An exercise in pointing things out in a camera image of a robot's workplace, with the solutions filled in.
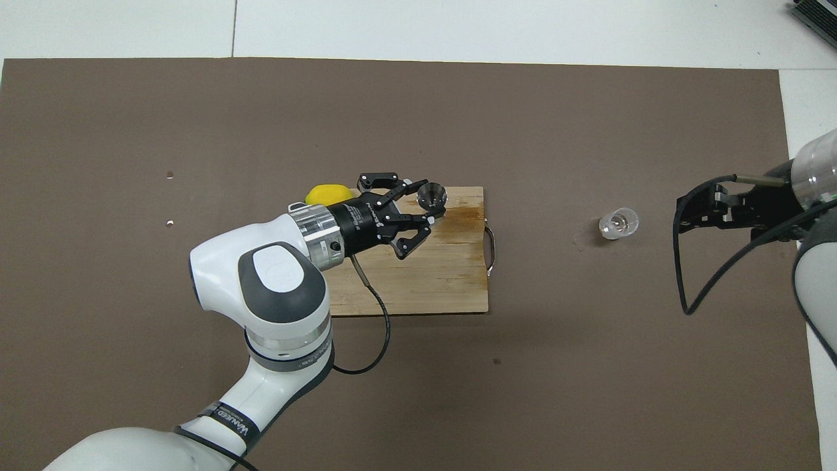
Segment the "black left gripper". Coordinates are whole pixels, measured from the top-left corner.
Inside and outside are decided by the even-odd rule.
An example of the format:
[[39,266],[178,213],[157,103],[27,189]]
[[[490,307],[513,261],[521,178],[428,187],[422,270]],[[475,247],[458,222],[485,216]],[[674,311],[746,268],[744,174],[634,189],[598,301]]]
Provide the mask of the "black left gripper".
[[[432,233],[436,218],[401,215],[394,202],[418,193],[428,182],[428,179],[403,180],[394,172],[361,173],[360,196],[326,206],[339,227],[345,256],[390,244],[397,259],[405,260]],[[402,232],[415,232],[415,235],[395,239]]]

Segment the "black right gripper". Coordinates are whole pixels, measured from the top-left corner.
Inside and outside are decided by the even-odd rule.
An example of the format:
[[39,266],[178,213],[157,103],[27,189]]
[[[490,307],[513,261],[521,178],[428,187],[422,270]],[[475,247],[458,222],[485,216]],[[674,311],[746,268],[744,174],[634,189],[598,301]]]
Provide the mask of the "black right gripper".
[[792,164],[781,164],[762,174],[764,178],[782,179],[783,186],[757,185],[751,190],[751,208],[745,206],[745,194],[730,194],[721,184],[703,185],[676,201],[674,232],[684,234],[697,228],[722,230],[753,228],[751,239],[803,212],[793,193]]

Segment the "steel double jigger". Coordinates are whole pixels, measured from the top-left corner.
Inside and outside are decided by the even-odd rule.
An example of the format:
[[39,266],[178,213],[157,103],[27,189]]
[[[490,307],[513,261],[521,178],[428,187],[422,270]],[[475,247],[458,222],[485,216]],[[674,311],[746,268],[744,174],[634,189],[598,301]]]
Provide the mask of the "steel double jigger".
[[436,182],[423,184],[417,191],[417,203],[427,217],[443,217],[446,213],[447,190]]

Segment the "small clear glass cup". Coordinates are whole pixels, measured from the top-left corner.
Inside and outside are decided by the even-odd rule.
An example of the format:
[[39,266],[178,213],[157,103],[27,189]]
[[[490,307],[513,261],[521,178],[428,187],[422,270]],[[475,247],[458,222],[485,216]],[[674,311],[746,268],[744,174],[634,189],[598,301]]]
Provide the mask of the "small clear glass cup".
[[599,218],[598,229],[604,239],[616,241],[630,237],[637,232],[640,218],[637,212],[628,207],[621,207]]

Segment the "yellow lemon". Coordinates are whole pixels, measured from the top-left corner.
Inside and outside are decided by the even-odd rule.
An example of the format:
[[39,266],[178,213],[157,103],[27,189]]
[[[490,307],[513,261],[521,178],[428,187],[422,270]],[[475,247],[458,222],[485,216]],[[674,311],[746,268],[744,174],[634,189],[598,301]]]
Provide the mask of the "yellow lemon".
[[343,184],[318,184],[314,186],[303,200],[305,205],[323,205],[325,207],[347,202],[358,196]]

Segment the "wooden cutting board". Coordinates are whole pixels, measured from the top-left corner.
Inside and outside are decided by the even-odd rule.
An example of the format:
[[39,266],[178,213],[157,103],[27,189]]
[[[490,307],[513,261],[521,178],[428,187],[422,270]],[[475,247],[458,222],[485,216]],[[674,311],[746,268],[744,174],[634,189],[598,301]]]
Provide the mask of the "wooden cutting board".
[[[392,316],[488,311],[483,188],[448,187],[447,197],[445,215],[405,260],[398,260],[390,245],[377,245],[356,257]],[[324,277],[333,317],[381,313],[350,260]]]

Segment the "brown table mat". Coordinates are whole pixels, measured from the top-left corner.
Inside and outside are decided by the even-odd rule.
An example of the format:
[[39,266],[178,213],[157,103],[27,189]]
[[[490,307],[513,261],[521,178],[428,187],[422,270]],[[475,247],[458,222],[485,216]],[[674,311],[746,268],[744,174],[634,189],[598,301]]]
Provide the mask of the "brown table mat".
[[[684,316],[679,196],[787,159],[776,71],[266,58],[6,60],[0,471],[169,431],[242,375],[192,247],[316,184],[481,186],[484,315],[400,317],[251,454],[262,471],[820,469],[792,243]],[[634,235],[598,221],[621,207]]]

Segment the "grey ribbed metal device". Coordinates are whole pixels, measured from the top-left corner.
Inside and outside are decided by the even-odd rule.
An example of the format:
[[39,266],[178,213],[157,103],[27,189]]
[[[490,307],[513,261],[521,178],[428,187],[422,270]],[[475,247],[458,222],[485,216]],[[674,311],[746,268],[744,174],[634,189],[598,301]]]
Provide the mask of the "grey ribbed metal device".
[[789,11],[837,50],[837,0],[791,0]]

